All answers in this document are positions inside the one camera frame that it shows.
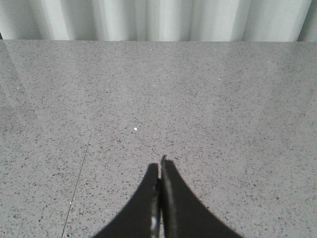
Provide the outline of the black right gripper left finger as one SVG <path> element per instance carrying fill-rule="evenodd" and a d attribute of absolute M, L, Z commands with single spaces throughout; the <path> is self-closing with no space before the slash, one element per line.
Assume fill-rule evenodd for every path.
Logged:
<path fill-rule="evenodd" d="M 159 237 L 159 166 L 149 164 L 137 190 L 95 238 Z"/>

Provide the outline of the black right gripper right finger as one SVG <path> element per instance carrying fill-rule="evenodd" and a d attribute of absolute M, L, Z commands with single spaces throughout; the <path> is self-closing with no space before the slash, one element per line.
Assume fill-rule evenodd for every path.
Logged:
<path fill-rule="evenodd" d="M 161 160 L 161 199 L 166 238 L 240 238 L 213 215 L 166 155 Z"/>

